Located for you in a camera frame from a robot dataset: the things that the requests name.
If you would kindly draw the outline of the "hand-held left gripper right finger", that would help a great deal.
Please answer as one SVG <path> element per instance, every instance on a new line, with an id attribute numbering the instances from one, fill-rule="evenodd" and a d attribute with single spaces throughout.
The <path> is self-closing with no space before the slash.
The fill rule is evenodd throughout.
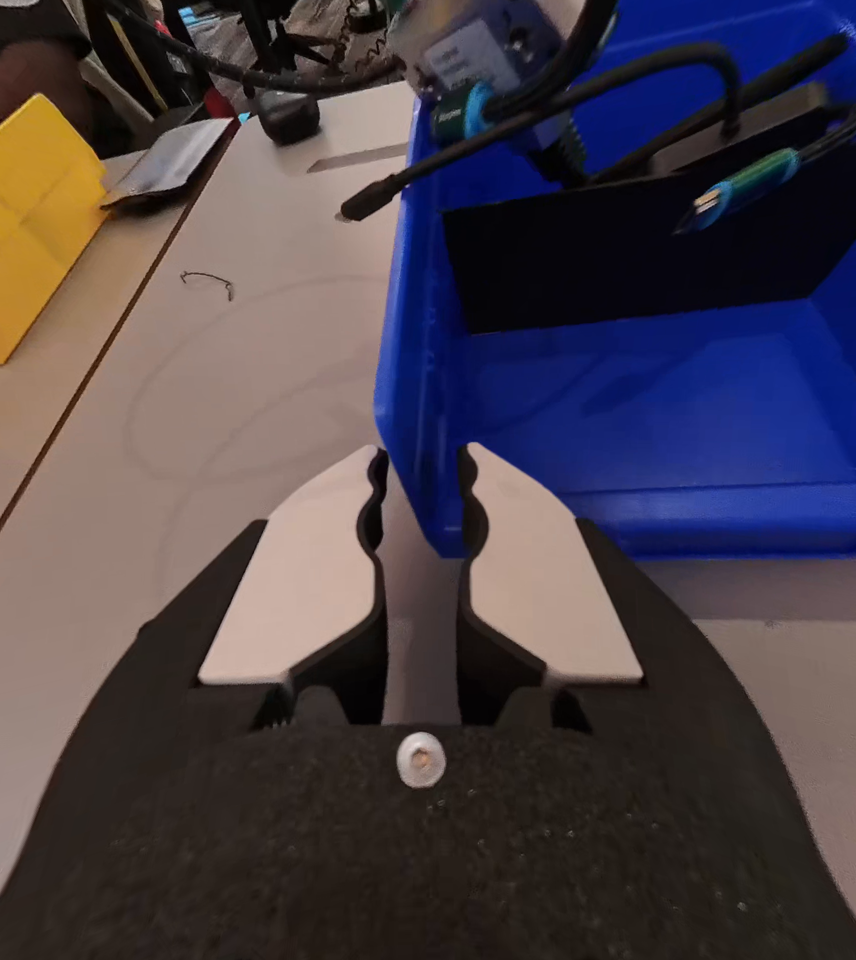
<path id="1" fill-rule="evenodd" d="M 458 450 L 458 485 L 461 721 L 496 723 L 519 690 L 640 686 L 638 655 L 569 508 L 479 442 Z"/>

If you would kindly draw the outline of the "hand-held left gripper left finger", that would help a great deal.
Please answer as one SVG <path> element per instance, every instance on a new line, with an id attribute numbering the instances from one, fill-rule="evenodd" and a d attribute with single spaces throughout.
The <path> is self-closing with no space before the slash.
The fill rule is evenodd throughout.
<path id="1" fill-rule="evenodd" d="M 382 723 L 387 473 L 386 451 L 365 445 L 271 513 L 199 668 L 202 687 L 270 687 L 290 703 L 326 688 L 349 723 Z"/>

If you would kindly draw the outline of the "blue plastic bin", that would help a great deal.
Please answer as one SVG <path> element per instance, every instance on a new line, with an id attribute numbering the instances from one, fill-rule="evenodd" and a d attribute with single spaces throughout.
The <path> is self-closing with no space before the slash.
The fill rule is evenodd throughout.
<path id="1" fill-rule="evenodd" d="M 843 32 L 818 72 L 856 102 L 856 2 L 625 2 L 598 71 L 719 42 L 752 80 Z M 422 531 L 462 552 L 478 442 L 636 559 L 856 557 L 856 244 L 808 299 L 472 335 L 445 211 L 550 189 L 506 145 L 400 198 L 374 413 Z"/>

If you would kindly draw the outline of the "yellow plastic bin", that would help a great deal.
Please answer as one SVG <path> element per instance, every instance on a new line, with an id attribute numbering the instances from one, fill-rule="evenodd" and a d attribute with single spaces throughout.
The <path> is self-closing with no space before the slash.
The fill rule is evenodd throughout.
<path id="1" fill-rule="evenodd" d="M 44 95 L 0 125 L 0 366 L 103 224 L 105 174 Z"/>

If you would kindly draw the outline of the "black hub with cable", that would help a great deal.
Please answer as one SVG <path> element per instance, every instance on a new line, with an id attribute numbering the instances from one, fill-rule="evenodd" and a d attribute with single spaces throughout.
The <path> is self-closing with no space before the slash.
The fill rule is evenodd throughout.
<path id="1" fill-rule="evenodd" d="M 675 45 L 640 56 L 552 95 L 540 94 L 527 107 L 511 106 L 506 118 L 479 133 L 448 146 L 400 173 L 390 174 L 365 186 L 340 207 L 337 218 L 343 222 L 361 222 L 386 207 L 414 182 L 456 162 L 467 159 L 497 142 L 516 138 L 576 106 L 618 90 L 639 80 L 676 68 L 706 66 L 722 81 L 722 99 L 688 116 L 680 123 L 652 138 L 641 148 L 624 156 L 599 173 L 607 183 L 647 165 L 668 172 L 667 156 L 677 167 L 698 163 L 741 146 L 755 138 L 771 138 L 779 127 L 794 125 L 797 119 L 826 107 L 825 94 L 817 84 L 799 94 L 792 89 L 828 66 L 848 48 L 843 32 L 834 32 L 798 54 L 771 67 L 747 84 L 741 82 L 739 68 L 728 50 L 717 42 Z"/>

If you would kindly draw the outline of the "metal switch box with cable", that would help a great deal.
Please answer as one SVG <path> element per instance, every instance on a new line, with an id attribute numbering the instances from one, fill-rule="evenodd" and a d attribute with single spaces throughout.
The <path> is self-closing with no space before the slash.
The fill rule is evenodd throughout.
<path id="1" fill-rule="evenodd" d="M 386 2 L 387 48 L 431 108 L 442 150 L 567 90 L 616 28 L 617 1 Z M 583 186 L 585 152 L 571 112 L 508 139 L 548 183 Z"/>

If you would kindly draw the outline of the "black bin divider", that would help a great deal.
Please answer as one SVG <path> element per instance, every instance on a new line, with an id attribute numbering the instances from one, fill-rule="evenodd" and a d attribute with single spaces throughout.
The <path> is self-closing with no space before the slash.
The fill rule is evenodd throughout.
<path id="1" fill-rule="evenodd" d="M 773 186 L 641 178 L 445 211 L 470 334 L 804 301 L 856 244 L 856 141 Z"/>

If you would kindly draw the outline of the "silver flat pouch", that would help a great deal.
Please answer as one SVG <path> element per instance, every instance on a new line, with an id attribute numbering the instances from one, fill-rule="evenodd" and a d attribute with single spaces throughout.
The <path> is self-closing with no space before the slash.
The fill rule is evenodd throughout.
<path id="1" fill-rule="evenodd" d="M 237 125 L 236 118 L 211 118 L 166 131 L 107 191 L 100 209 L 133 209 L 180 195 Z"/>

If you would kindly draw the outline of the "black computer mouse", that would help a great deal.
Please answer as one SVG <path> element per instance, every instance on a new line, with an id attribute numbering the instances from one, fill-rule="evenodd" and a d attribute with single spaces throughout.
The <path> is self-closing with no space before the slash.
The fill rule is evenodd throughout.
<path id="1" fill-rule="evenodd" d="M 320 131 L 319 103 L 309 93 L 265 90 L 257 99 L 256 115 L 268 139 L 279 148 L 302 143 Z"/>

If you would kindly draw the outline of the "black office chair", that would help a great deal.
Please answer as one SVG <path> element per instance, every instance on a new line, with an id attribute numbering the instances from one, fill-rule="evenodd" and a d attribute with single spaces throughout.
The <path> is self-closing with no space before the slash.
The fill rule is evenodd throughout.
<path id="1" fill-rule="evenodd" d="M 332 66 L 329 57 L 317 51 L 319 46 L 334 46 L 329 39 L 291 33 L 286 22 L 295 1 L 238 1 L 243 25 L 256 54 L 255 68 L 278 74 L 294 71 L 297 59 L 325 67 Z"/>

